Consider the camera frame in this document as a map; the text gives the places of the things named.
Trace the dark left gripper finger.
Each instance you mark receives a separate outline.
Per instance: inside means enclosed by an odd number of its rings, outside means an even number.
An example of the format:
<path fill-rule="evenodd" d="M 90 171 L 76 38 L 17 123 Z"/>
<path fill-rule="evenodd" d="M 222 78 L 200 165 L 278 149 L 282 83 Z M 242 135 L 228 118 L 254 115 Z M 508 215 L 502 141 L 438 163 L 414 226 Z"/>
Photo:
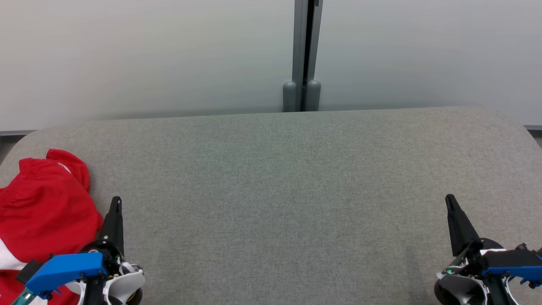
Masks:
<path fill-rule="evenodd" d="M 103 219 L 98 238 L 114 244 L 124 254 L 124 230 L 121 197 L 112 197 L 110 208 Z"/>

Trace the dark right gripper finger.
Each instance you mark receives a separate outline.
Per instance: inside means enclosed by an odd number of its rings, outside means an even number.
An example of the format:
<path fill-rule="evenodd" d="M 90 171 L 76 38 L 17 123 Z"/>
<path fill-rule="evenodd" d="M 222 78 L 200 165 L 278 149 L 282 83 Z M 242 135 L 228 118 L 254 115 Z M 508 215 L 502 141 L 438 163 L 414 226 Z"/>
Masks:
<path fill-rule="evenodd" d="M 479 235 L 454 195 L 446 195 L 445 203 L 452 255 L 456 257 L 462 253 L 472 241 L 476 241 L 479 238 Z"/>

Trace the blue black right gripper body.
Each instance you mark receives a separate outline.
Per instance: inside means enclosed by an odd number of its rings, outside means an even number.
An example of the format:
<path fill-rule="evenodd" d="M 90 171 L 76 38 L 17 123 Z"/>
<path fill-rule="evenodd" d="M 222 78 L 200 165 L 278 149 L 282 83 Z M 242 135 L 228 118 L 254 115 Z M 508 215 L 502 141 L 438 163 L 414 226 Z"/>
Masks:
<path fill-rule="evenodd" d="M 488 238 L 478 238 L 469 243 L 456 256 L 455 274 L 482 279 L 488 276 L 520 278 L 531 289 L 542 286 L 542 248 L 529 249 L 525 243 L 513 250 L 504 249 Z"/>

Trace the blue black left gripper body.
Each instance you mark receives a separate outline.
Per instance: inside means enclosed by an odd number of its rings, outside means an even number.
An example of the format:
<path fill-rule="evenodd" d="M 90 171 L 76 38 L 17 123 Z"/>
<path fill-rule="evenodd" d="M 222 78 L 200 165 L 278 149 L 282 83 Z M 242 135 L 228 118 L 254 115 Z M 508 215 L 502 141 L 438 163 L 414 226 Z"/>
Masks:
<path fill-rule="evenodd" d="M 83 285 L 83 305 L 110 305 L 103 290 L 114 269 L 120 267 L 122 257 L 114 244 L 103 240 L 90 243 L 80 253 L 53 255 L 25 285 L 25 305 L 35 297 L 52 300 L 53 293 L 60 293 L 60 286 L 72 282 Z"/>

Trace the red and white jersey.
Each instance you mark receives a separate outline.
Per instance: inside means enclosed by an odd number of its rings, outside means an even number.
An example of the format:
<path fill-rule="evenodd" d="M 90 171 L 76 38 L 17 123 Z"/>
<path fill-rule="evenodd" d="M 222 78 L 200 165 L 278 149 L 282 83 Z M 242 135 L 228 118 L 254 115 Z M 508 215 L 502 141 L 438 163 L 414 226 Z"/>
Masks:
<path fill-rule="evenodd" d="M 55 149 L 21 159 L 19 173 L 0 189 L 0 270 L 76 253 L 101 227 L 85 162 Z"/>

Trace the grey rounded post foot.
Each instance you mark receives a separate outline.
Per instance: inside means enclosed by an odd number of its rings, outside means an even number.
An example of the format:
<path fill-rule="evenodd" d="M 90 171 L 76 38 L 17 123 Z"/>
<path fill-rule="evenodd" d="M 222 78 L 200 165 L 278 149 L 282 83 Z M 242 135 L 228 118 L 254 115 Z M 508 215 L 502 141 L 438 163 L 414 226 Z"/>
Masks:
<path fill-rule="evenodd" d="M 318 111 L 320 102 L 321 83 L 317 80 L 308 81 L 306 85 L 304 110 Z"/>
<path fill-rule="evenodd" d="M 282 111 L 296 112 L 297 110 L 297 85 L 290 81 L 283 84 L 282 87 Z"/>

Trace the grey metal partition post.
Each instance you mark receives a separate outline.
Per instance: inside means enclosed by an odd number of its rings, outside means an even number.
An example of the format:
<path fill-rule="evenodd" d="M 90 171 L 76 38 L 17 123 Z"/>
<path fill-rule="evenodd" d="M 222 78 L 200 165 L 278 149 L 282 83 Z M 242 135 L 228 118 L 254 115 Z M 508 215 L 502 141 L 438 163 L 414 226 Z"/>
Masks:
<path fill-rule="evenodd" d="M 297 112 L 305 111 L 306 85 L 316 80 L 323 3 L 324 0 L 294 0 L 291 81 L 297 85 Z"/>

